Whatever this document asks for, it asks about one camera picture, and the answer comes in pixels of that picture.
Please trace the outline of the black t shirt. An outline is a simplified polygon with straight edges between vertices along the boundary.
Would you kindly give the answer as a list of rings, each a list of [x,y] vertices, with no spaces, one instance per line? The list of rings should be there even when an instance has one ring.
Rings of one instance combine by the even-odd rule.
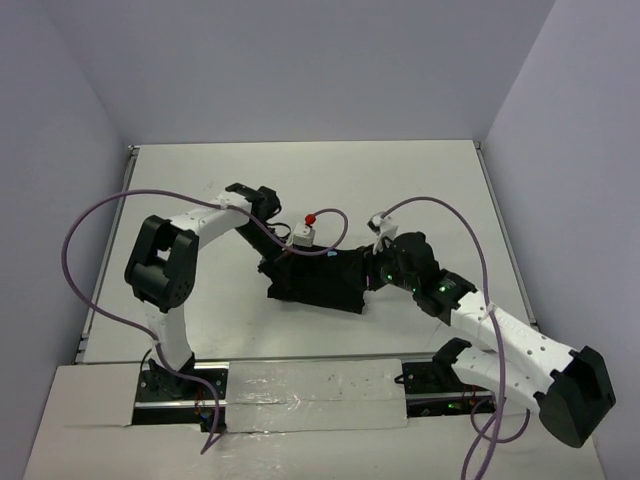
[[[319,256],[282,253],[263,260],[258,271],[271,281],[271,299],[362,314],[371,255],[371,246]]]

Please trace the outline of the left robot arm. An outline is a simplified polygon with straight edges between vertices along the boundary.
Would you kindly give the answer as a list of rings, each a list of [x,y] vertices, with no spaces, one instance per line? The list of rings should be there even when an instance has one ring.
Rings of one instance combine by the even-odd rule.
[[[153,354],[150,368],[171,397],[188,396],[196,384],[184,304],[195,286],[199,251],[236,231],[263,259],[279,256],[282,241],[267,221],[280,209],[274,190],[265,186],[254,190],[234,183],[208,206],[144,220],[125,269],[125,281],[144,305],[154,349],[162,351]]]

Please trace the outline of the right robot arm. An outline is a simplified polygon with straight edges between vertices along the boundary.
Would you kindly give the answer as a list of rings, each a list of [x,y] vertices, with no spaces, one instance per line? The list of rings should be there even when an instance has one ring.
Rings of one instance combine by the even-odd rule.
[[[616,403],[604,357],[540,333],[486,299],[484,291],[443,269],[422,232],[379,234],[372,285],[409,292],[418,308],[465,333],[436,356],[436,383],[447,391],[474,384],[536,414],[561,443],[580,448]]]

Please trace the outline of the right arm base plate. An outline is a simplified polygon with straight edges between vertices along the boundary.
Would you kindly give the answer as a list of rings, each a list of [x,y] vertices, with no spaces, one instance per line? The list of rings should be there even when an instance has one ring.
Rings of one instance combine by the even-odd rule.
[[[402,363],[402,372],[394,378],[402,385],[410,418],[494,413],[493,394],[482,387],[462,383],[451,369],[437,362]]]

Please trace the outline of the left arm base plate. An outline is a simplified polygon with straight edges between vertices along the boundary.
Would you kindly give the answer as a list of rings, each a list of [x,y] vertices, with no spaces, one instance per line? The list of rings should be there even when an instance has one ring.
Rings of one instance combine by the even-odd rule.
[[[134,426],[191,425],[209,433],[214,414],[214,395],[202,383],[149,368],[139,373],[131,420]]]

